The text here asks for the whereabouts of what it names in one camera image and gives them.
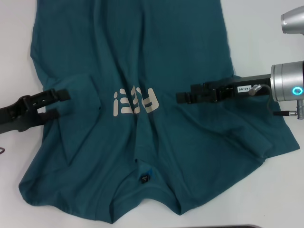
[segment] glowing blue ring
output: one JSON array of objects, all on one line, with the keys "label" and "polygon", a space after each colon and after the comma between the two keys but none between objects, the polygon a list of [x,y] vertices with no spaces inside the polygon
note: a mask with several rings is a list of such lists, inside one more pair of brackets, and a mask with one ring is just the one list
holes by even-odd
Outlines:
[{"label": "glowing blue ring", "polygon": [[303,93],[303,89],[301,87],[293,88],[293,94],[294,95],[301,95],[302,93]]}]

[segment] printed logo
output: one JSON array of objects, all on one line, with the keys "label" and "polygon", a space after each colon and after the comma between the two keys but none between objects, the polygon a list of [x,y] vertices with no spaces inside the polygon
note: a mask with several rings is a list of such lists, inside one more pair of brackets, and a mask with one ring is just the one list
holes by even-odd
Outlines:
[{"label": "printed logo", "polygon": [[[137,114],[141,111],[136,92],[138,92],[142,96],[141,89],[140,88],[135,89],[135,86],[133,86],[133,88],[131,90],[131,95],[132,95],[132,97],[134,97],[133,105],[137,106],[137,107],[135,107],[134,110],[132,110],[130,102],[129,102],[128,98],[126,97],[127,93],[126,93],[125,89],[120,89],[119,90],[119,93],[121,95],[125,95],[125,97],[122,97],[120,99],[120,103],[127,105],[127,107],[122,107],[121,108],[120,112],[122,114],[126,114],[126,113]],[[148,89],[148,95],[149,96],[146,99],[143,99],[143,96],[142,96],[142,105],[145,108],[146,112],[150,113],[150,112],[153,112],[155,109],[157,109],[159,107],[159,103],[158,103],[158,100],[156,98],[156,95],[155,95],[153,89],[151,89],[151,88]],[[113,103],[113,116],[118,116],[118,113],[119,113],[118,98],[117,97],[118,97],[118,93],[115,92],[114,93],[114,99],[115,100],[114,100],[114,103]]]}]

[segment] sticker label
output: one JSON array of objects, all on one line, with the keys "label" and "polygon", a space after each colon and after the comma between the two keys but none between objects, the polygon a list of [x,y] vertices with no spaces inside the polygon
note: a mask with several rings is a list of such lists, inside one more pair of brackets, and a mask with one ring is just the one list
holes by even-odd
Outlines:
[{"label": "sticker label", "polygon": [[239,86],[237,87],[237,92],[238,93],[243,93],[243,92],[249,92],[252,86],[246,85],[246,86]]}]

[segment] t-shirt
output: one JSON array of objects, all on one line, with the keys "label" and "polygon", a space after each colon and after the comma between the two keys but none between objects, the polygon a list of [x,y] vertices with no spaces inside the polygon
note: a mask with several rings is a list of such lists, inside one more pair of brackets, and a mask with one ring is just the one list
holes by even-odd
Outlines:
[{"label": "t-shirt", "polygon": [[[113,223],[143,199],[181,215],[299,146],[267,97],[177,104],[233,76],[220,0],[38,0],[31,57],[50,105],[19,189],[35,206]],[[279,110],[279,105],[271,103]]]}]

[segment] white table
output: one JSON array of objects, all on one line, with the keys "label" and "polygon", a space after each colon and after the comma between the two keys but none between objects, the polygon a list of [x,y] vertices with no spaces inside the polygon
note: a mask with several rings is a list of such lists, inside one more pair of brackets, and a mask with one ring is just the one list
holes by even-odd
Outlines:
[{"label": "white table", "polygon": [[[239,76],[269,74],[272,64],[304,59],[304,36],[284,35],[281,14],[303,0],[222,0],[231,56]],[[0,1],[0,107],[42,90],[29,56],[35,0]],[[281,103],[294,110],[295,102]],[[286,118],[304,148],[304,121]],[[256,224],[263,228],[304,226],[304,151],[269,159],[250,176],[206,205],[177,216],[144,200],[114,225],[68,215],[54,207],[26,204],[18,183],[41,144],[42,127],[0,135],[0,227],[3,228],[160,228]]]}]

